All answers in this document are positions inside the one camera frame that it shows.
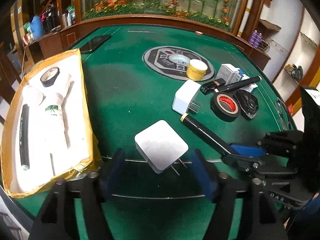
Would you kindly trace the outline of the long black stick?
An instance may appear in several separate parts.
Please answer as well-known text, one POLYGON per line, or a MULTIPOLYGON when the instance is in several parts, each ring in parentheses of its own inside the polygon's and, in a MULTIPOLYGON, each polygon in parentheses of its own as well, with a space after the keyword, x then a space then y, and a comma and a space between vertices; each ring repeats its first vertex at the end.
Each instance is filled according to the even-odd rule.
POLYGON ((181 116, 180 122, 221 155, 236 154, 229 144, 188 113, 181 116))

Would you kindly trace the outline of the white square power adapter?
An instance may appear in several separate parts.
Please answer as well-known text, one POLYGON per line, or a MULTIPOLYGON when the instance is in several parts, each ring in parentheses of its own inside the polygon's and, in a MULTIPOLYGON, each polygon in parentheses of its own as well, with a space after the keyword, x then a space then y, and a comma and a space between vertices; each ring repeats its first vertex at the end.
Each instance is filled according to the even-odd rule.
POLYGON ((138 152, 156 174, 163 173, 188 150, 188 144, 165 121, 159 120, 134 137, 138 152))

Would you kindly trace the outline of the black round plastic cap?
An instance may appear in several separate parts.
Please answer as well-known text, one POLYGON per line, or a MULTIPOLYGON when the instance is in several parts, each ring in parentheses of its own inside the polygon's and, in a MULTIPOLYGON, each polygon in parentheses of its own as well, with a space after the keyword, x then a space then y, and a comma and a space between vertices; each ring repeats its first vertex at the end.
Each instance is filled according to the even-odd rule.
POLYGON ((257 98, 245 90, 237 90, 233 98, 238 103, 241 109, 241 115, 247 119, 252 120, 258 113, 259 104, 257 98))

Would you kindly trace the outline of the black tape roll red core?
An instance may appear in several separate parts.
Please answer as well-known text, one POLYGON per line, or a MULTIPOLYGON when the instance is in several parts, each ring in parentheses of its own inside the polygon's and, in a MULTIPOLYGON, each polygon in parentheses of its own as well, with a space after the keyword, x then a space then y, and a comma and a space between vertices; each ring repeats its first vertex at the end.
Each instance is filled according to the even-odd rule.
POLYGON ((215 93, 210 100, 210 108, 221 120, 233 122, 240 114, 238 103, 226 93, 215 93))

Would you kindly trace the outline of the black marker pen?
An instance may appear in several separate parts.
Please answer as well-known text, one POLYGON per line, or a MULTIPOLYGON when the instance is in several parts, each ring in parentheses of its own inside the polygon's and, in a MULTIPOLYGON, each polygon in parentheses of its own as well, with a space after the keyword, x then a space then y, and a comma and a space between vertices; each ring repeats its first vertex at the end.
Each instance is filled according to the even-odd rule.
POLYGON ((255 76, 255 77, 251 77, 249 79, 241 80, 241 81, 230 83, 230 84, 227 84, 227 85, 217 86, 214 89, 214 92, 215 93, 232 92, 232 91, 238 90, 240 88, 246 87, 248 85, 260 82, 260 81, 261 81, 261 77, 260 76, 255 76))

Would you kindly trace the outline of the black gold lipstick tube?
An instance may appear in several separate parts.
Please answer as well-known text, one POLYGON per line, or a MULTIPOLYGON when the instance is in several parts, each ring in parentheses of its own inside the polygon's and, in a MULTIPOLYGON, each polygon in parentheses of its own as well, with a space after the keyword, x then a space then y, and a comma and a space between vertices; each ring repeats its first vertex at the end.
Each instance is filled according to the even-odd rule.
POLYGON ((214 92, 214 89, 216 89, 219 86, 223 86, 225 84, 225 80, 222 78, 216 79, 216 80, 212 80, 209 81, 207 83, 204 83, 201 88, 200 88, 200 92, 203 95, 208 95, 210 93, 214 92))

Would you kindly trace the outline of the yellow cardboard tray box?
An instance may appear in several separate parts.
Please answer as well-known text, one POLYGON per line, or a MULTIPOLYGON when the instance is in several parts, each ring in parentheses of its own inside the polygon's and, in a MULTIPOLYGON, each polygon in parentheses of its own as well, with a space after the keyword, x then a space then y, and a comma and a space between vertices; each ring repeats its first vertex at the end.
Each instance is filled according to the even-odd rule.
POLYGON ((35 64, 16 90, 4 122, 1 172, 6 194, 24 198, 47 191, 57 178, 78 178, 102 162, 80 50, 35 64))

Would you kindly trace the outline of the white charger with prongs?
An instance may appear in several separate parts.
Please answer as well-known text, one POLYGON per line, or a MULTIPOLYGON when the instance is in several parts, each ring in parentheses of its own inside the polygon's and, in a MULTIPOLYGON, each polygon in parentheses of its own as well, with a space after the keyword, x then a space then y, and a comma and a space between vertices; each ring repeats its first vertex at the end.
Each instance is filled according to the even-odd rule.
POLYGON ((201 85, 193 80, 185 81, 175 93, 172 110, 180 115, 187 113, 189 106, 199 92, 200 87, 201 85))

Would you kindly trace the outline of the black cylinder in tray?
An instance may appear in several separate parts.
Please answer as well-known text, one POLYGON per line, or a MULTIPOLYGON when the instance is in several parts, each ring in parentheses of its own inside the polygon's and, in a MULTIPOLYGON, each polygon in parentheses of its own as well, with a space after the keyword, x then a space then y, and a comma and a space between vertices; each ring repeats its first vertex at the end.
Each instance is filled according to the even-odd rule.
POLYGON ((24 104, 22 106, 22 113, 20 118, 20 161, 21 168, 26 171, 29 170, 29 140, 28 140, 28 127, 29 127, 29 106, 24 104))

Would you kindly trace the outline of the purple bottles on shelf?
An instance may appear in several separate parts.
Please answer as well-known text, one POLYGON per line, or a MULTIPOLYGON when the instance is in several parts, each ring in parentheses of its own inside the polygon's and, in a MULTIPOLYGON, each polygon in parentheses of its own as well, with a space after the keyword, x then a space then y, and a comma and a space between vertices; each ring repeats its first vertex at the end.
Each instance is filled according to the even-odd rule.
POLYGON ((259 33, 257 30, 253 31, 249 39, 249 44, 252 45, 254 48, 258 48, 261 41, 262 33, 259 33))

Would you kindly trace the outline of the small black tape roll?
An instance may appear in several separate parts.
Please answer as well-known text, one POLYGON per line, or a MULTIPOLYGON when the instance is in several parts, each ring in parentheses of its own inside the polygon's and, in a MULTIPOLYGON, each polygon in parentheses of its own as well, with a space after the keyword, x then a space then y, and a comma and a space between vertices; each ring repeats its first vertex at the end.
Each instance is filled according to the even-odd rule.
POLYGON ((59 74, 60 74, 59 67, 52 67, 49 70, 47 70, 46 72, 44 72, 40 78, 40 81, 41 81, 43 87, 52 86, 59 74))

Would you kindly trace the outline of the round table control panel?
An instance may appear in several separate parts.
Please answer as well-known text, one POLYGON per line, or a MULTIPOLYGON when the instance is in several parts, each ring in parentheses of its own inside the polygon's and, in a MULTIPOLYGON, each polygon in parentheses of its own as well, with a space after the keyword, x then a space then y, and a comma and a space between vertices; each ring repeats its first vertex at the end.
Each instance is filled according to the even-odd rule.
POLYGON ((213 65, 199 53, 177 46, 159 46, 147 50, 143 55, 144 63, 155 72, 175 80, 186 81, 188 63, 191 59, 204 62, 208 69, 202 81, 211 79, 215 74, 213 65))

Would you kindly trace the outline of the small red white chip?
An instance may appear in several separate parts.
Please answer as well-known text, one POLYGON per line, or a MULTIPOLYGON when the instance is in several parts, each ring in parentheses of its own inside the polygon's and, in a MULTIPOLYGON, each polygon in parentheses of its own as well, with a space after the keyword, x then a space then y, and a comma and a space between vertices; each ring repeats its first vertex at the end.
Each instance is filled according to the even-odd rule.
POLYGON ((196 31, 196 32, 195 32, 195 34, 196 34, 196 35, 198 35, 198 36, 203 35, 203 33, 202 33, 202 32, 200 32, 200 31, 196 31))

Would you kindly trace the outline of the black smartphone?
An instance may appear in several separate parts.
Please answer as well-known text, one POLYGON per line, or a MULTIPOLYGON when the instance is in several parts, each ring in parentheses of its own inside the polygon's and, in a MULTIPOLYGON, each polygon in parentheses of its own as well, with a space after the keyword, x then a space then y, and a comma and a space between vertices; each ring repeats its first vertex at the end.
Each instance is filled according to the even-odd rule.
POLYGON ((90 54, 97 50, 104 42, 108 41, 112 35, 95 36, 80 47, 80 53, 90 54))

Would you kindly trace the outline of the black thermos flask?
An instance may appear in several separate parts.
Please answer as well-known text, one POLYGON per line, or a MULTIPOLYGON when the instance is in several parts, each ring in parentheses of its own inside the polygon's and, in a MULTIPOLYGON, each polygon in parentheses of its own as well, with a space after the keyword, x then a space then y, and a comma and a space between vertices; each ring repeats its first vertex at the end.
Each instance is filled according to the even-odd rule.
POLYGON ((53 4, 50 4, 42 14, 42 25, 46 33, 60 25, 57 8, 53 4))

